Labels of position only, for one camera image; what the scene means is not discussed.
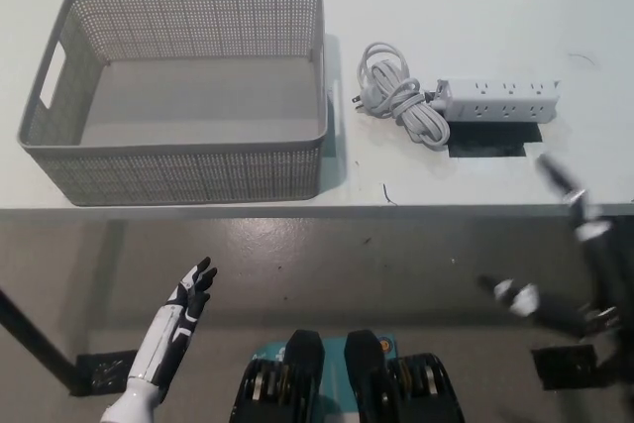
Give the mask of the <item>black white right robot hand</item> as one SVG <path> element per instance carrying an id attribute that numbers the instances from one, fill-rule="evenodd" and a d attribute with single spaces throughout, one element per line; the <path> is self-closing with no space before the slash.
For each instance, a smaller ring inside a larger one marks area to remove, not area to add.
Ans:
<path id="1" fill-rule="evenodd" d="M 546 292 L 535 283 L 518 284 L 510 277 L 481 274 L 477 285 L 511 314 L 577 339 L 596 335 L 612 326 L 623 328 L 627 299 L 619 288 L 619 269 L 610 239 L 614 222 L 589 203 L 587 191 L 553 158 L 536 159 L 537 167 L 561 195 L 569 210 L 574 238 L 592 278 L 590 303 L 577 307 L 561 295 Z"/>

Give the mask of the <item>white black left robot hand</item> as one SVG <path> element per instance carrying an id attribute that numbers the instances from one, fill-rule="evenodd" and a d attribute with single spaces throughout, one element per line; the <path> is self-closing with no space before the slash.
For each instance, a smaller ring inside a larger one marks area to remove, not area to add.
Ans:
<path id="1" fill-rule="evenodd" d="M 167 391 L 189 347 L 217 268 L 209 257 L 195 265 L 158 310 L 139 347 L 128 379 Z"/>

